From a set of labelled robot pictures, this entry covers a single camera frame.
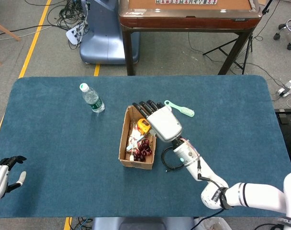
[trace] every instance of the bottle label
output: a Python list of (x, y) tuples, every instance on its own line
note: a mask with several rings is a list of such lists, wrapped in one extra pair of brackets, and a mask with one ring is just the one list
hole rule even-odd
[(99, 109), (101, 106), (102, 106), (101, 98), (99, 98), (98, 101), (95, 104), (90, 104), (90, 107), (92, 109)]

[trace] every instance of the green toothbrush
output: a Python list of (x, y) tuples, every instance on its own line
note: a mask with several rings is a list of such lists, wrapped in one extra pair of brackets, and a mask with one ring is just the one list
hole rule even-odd
[(177, 110), (179, 110), (182, 114), (185, 114), (187, 116), (191, 116), (193, 117), (194, 116), (194, 111), (192, 109), (189, 109), (189, 108), (186, 108), (186, 107), (180, 107), (176, 104), (173, 104), (171, 101), (169, 100), (165, 100), (165, 105), (169, 105)]

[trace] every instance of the white robotic arm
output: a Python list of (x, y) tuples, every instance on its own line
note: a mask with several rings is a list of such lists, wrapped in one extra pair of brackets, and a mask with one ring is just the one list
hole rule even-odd
[(190, 142), (180, 135), (182, 126), (162, 103), (157, 105), (133, 103), (148, 120), (157, 136), (164, 142), (172, 142), (173, 151), (196, 181), (208, 181), (201, 193), (202, 202), (211, 209), (230, 209), (234, 206), (254, 207), (285, 213), (279, 218), (285, 230), (291, 230), (291, 173), (284, 180), (284, 193), (267, 184), (237, 183), (230, 187), (216, 175)]
[(0, 200), (5, 196), (5, 193), (9, 193), (23, 185), (26, 177), (26, 171), (23, 171), (20, 174), (19, 180), (11, 185), (8, 185), (8, 176), (10, 170), (16, 163), (22, 164), (25, 160), (26, 158), (23, 156), (15, 156), (4, 158), (0, 161)]

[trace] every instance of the red grapes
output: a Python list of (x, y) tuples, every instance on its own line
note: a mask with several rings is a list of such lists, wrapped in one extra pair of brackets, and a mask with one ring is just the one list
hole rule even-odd
[(152, 154), (149, 144), (150, 141), (148, 139), (144, 139), (137, 143), (138, 149), (134, 152), (134, 161), (146, 161), (146, 156), (150, 156)]

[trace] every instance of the water bottle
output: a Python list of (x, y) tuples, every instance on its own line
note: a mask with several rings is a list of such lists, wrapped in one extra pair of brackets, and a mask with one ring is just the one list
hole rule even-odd
[(93, 88), (89, 87), (86, 83), (82, 83), (79, 88), (83, 92), (84, 100), (90, 105), (94, 112), (100, 113), (104, 111), (105, 105)]

